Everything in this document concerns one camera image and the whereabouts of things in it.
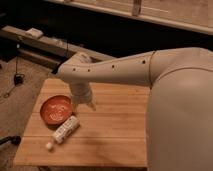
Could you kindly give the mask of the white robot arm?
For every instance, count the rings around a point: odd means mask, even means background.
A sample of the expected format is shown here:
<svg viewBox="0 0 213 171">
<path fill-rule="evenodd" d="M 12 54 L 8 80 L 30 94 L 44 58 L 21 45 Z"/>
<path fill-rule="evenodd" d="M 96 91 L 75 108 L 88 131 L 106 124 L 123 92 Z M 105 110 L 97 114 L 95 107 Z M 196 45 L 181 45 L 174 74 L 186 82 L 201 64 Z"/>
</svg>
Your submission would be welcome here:
<svg viewBox="0 0 213 171">
<path fill-rule="evenodd" d="M 148 86 L 148 171 L 213 171 L 213 51 L 158 50 L 97 63 L 79 52 L 56 74 L 77 104 L 91 101 L 91 82 Z"/>
</svg>

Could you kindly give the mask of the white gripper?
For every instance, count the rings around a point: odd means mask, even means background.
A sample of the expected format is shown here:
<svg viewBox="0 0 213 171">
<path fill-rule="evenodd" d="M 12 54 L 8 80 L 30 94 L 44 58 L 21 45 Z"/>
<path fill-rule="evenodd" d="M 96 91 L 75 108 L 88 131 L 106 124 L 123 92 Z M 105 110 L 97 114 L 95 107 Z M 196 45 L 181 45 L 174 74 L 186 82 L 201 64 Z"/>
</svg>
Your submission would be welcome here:
<svg viewBox="0 0 213 171">
<path fill-rule="evenodd" d="M 92 100 L 92 90 L 88 83 L 72 83 L 69 85 L 72 98 L 72 107 L 73 113 L 78 114 L 78 104 L 87 103 L 87 106 L 90 107 L 93 111 L 96 111 L 95 104 Z"/>
</svg>

